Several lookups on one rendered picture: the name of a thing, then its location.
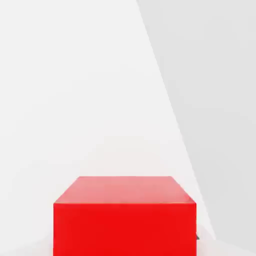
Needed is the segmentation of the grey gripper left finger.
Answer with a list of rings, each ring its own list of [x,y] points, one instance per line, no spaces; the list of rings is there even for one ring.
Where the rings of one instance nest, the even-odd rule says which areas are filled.
[[[30,248],[29,256],[53,256],[53,244],[48,239],[34,243]]]

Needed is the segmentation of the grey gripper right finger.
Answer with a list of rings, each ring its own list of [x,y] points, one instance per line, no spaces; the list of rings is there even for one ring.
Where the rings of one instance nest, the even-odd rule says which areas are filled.
[[[196,241],[196,256],[224,256],[223,248],[204,226],[197,226],[196,235],[199,237]]]

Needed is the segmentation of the small red cube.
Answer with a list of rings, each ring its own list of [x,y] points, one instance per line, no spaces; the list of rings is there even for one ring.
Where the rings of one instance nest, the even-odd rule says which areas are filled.
[[[197,205],[170,176],[80,176],[53,204],[53,256],[197,256]]]

